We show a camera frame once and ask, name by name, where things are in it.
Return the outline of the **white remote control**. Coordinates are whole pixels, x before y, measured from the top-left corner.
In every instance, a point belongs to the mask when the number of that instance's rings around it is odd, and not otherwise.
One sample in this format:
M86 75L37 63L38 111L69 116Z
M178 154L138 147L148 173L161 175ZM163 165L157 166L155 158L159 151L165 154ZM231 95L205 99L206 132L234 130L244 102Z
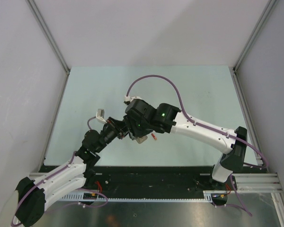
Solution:
M130 133L130 138L131 140L136 141L138 144L142 144L143 142L147 140L148 136L145 135L142 137L137 137L137 136L134 136L132 133Z

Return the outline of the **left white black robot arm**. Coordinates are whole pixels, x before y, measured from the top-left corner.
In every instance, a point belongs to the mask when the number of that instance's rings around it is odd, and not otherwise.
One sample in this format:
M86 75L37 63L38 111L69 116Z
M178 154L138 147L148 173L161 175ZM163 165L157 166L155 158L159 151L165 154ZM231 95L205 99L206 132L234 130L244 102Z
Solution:
M12 222L11 226L30 227L64 195L81 187L92 188L95 183L92 168L100 159L98 153L114 139L123 139L127 134L124 121L109 117L101 131L85 133L81 147L65 164L37 179L21 179L16 187L18 205L15 217L19 223Z

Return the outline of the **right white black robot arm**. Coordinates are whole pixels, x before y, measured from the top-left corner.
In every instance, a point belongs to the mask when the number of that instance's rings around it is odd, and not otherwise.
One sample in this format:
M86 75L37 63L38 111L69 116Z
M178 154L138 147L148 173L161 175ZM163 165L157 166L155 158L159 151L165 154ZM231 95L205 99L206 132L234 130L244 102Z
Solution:
M166 103L154 108L139 96L125 97L124 122L132 140L156 133L174 133L191 137L219 150L222 155L213 166L209 185L221 189L229 176L240 171L246 154L247 130L222 129L188 115L184 110Z

